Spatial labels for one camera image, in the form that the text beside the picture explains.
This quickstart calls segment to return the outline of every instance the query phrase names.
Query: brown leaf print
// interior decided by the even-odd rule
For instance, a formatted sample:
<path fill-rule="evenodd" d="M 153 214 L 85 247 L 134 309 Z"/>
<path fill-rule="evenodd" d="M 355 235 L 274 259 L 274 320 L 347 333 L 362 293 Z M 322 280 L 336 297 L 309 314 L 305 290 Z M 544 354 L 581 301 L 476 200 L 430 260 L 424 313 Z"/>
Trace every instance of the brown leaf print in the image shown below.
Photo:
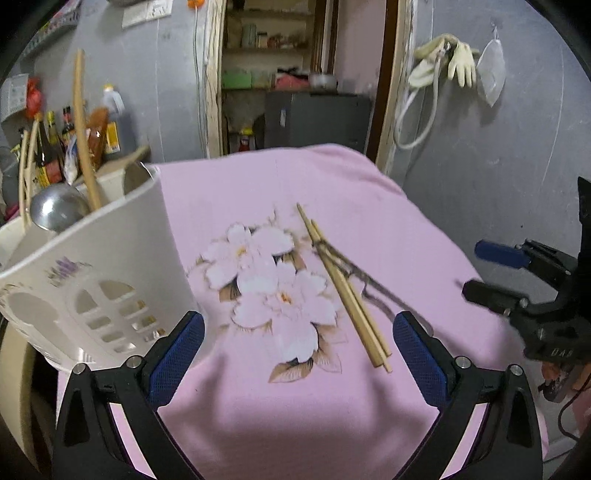
<path fill-rule="evenodd" d="M 334 374 L 342 372 L 339 356 L 322 337 L 318 337 L 318 350 L 312 354 L 312 359 L 314 360 L 314 364 L 318 365 L 325 372 Z"/>
<path fill-rule="evenodd" d="M 238 290 L 238 282 L 235 278 L 219 292 L 220 301 L 236 300 L 240 295 L 240 290 Z"/>
<path fill-rule="evenodd" d="M 292 250 L 291 252 L 283 255 L 281 257 L 281 260 L 283 260 L 286 263 L 293 264 L 296 271 L 306 269 L 306 264 L 304 263 L 304 260 L 296 250 Z"/>
<path fill-rule="evenodd" d="M 314 361 L 309 358 L 307 362 L 298 364 L 288 362 L 275 366 L 269 377 L 269 383 L 289 383 L 306 378 L 312 372 Z"/>
<path fill-rule="evenodd" d="M 326 343 L 333 345 L 337 343 L 347 343 L 347 335 L 338 326 L 332 325 L 314 325 L 318 335 L 321 336 Z"/>

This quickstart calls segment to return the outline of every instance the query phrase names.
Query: screw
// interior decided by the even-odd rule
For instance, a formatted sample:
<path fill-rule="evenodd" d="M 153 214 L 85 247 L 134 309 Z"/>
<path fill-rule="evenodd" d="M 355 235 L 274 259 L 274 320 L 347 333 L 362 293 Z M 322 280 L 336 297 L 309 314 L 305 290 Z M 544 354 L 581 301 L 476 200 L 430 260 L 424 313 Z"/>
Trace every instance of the screw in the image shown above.
<path fill-rule="evenodd" d="M 472 366 L 472 362 L 466 356 L 459 356 L 456 358 L 456 365 L 460 368 L 470 368 Z"/>
<path fill-rule="evenodd" d="M 138 368 L 142 364 L 142 358 L 139 355 L 130 356 L 126 361 L 125 365 L 129 368 Z"/>
<path fill-rule="evenodd" d="M 509 367 L 509 370 L 511 371 L 511 373 L 513 375 L 515 375 L 516 377 L 523 375 L 523 369 L 519 366 L 519 365 L 511 365 Z"/>
<path fill-rule="evenodd" d="M 84 370 L 86 370 L 86 364 L 76 364 L 72 369 L 72 373 L 80 375 Z"/>

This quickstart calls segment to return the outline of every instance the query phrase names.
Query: white flower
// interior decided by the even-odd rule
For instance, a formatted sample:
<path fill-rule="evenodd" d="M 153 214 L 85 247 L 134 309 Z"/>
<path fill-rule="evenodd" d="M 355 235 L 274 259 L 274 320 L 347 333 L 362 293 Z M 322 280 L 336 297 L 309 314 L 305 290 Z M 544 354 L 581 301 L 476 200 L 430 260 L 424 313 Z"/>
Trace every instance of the white flower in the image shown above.
<path fill-rule="evenodd" d="M 202 258 L 212 265 L 205 277 L 210 288 L 219 290 L 238 277 L 238 290 L 272 293 L 277 288 L 273 256 L 294 248 L 291 235 L 273 226 L 262 226 L 254 233 L 236 223 L 227 233 L 227 240 L 213 241 Z"/>
<path fill-rule="evenodd" d="M 271 322 L 272 335 L 281 361 L 306 362 L 318 350 L 314 324 L 336 325 L 336 308 L 320 294 L 326 280 L 292 264 L 275 266 L 277 289 L 272 294 L 245 294 L 238 299 L 232 320 L 248 329 Z"/>

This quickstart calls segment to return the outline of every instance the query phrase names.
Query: white paper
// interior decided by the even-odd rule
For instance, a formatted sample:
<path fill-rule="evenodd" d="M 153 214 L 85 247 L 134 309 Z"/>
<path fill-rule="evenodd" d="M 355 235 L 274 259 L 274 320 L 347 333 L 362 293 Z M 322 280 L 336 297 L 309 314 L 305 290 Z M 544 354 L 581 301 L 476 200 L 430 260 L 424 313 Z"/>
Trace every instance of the white paper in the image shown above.
<path fill-rule="evenodd" d="M 173 0 L 149 0 L 141 2 L 123 11 L 122 27 L 127 28 L 132 25 L 156 20 L 162 17 L 169 17 L 173 13 Z"/>

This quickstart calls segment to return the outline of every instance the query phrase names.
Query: rubber glove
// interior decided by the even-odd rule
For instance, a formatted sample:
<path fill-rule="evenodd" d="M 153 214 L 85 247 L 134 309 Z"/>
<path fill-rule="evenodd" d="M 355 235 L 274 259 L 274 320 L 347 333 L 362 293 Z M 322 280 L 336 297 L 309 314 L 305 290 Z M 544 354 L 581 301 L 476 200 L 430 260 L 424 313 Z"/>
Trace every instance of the rubber glove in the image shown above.
<path fill-rule="evenodd" d="M 408 77 L 408 85 L 410 88 L 419 89 L 433 84 L 437 52 L 443 48 L 447 41 L 449 41 L 446 37 L 451 36 L 452 35 L 449 34 L 439 35 L 437 38 L 415 50 L 415 58 L 421 59 L 421 61 L 412 70 Z M 441 71 L 443 71 L 443 67 L 446 65 L 446 63 L 447 57 L 444 57 L 441 61 Z"/>
<path fill-rule="evenodd" d="M 453 57 L 447 68 L 447 78 L 453 80 L 457 72 L 457 82 L 460 87 L 464 84 L 472 87 L 476 85 L 476 64 L 472 56 L 470 45 L 464 42 L 458 42 Z"/>
<path fill-rule="evenodd" d="M 435 56 L 437 52 L 445 45 L 445 42 L 449 42 L 452 47 L 455 47 L 459 40 L 457 37 L 453 36 L 451 33 L 443 33 L 438 37 L 435 37 L 430 42 L 425 43 L 425 45 L 421 45 L 419 48 L 415 49 L 414 57 L 417 60 L 423 60 L 426 58 L 430 58 L 430 60 L 435 63 Z"/>

